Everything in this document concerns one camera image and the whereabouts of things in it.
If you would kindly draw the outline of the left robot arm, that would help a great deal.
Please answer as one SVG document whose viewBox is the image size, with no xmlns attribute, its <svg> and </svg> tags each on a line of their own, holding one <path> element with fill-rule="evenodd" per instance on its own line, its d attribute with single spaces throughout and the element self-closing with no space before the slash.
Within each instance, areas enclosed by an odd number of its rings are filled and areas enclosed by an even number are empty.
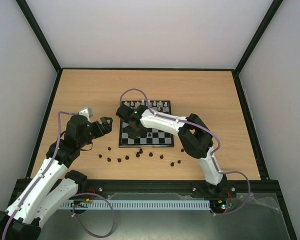
<svg viewBox="0 0 300 240">
<path fill-rule="evenodd" d="M 0 211 L 2 240 L 36 240 L 48 219 L 69 198 L 85 195 L 87 176 L 69 167 L 86 145 L 112 131 L 112 118 L 91 122 L 86 110 L 72 113 L 65 131 L 46 153 L 41 167 L 25 190 Z"/>
</svg>

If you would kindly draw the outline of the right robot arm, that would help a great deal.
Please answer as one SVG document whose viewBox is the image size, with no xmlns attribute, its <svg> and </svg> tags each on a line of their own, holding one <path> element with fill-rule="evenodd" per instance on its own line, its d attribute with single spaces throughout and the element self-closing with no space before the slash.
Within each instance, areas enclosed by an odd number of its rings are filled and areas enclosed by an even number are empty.
<svg viewBox="0 0 300 240">
<path fill-rule="evenodd" d="M 145 105 L 132 109 L 122 104 L 116 111 L 131 139 L 145 137 L 147 129 L 157 129 L 177 136 L 183 150 L 197 159 L 204 173 L 203 191 L 212 196 L 219 196 L 226 189 L 227 177 L 222 174 L 215 157 L 220 148 L 220 141 L 196 114 L 175 116 L 162 113 Z"/>
</svg>

